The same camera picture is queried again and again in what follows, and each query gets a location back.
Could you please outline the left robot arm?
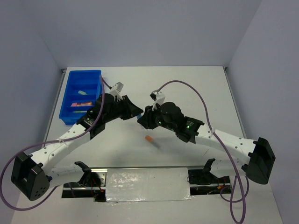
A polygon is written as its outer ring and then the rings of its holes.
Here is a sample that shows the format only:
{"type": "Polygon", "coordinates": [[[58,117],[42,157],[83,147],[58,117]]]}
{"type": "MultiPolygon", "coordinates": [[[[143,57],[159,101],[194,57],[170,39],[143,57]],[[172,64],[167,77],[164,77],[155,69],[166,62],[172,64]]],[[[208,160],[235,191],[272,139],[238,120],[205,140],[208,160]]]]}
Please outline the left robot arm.
{"type": "Polygon", "coordinates": [[[102,132],[106,123],[118,118],[128,120],[142,112],[128,96],[101,94],[94,106],[60,138],[45,143],[44,148],[31,155],[19,153],[14,160],[12,183],[30,201],[39,199],[57,177],[52,170],[64,157],[102,132]]]}

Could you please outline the green translucent cap case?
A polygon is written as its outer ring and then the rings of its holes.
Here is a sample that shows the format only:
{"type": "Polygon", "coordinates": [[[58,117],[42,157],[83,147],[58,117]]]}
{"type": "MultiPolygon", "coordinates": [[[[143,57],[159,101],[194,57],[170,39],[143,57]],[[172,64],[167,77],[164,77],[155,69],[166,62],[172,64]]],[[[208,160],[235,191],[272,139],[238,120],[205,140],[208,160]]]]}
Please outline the green translucent cap case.
{"type": "Polygon", "coordinates": [[[80,94],[80,95],[86,95],[87,93],[84,92],[84,91],[78,91],[78,94],[80,94]]]}

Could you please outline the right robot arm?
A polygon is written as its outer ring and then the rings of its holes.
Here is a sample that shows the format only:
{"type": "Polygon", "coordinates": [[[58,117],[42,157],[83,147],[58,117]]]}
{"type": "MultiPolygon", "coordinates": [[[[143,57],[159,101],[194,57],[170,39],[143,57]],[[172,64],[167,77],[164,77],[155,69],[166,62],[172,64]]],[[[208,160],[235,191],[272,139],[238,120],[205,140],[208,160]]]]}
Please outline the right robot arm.
{"type": "Polygon", "coordinates": [[[207,182],[233,175],[236,171],[255,183],[266,185],[269,182],[276,157],[264,138],[245,139],[210,128],[203,121],[185,116],[173,102],[166,102],[157,109],[147,106],[137,122],[146,129],[163,127],[173,131],[186,143],[229,152],[227,161],[209,159],[206,162],[203,177],[207,182]]]}

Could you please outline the pink capped glue bottle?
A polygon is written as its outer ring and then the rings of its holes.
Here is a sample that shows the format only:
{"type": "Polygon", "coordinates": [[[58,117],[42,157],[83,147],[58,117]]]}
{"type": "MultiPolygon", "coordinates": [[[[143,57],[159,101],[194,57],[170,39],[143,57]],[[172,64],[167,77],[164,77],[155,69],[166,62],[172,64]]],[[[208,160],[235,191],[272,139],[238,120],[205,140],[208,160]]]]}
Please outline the pink capped glue bottle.
{"type": "Polygon", "coordinates": [[[93,102],[92,101],[87,101],[87,102],[74,102],[71,104],[71,107],[86,107],[86,106],[92,106],[93,102]]]}

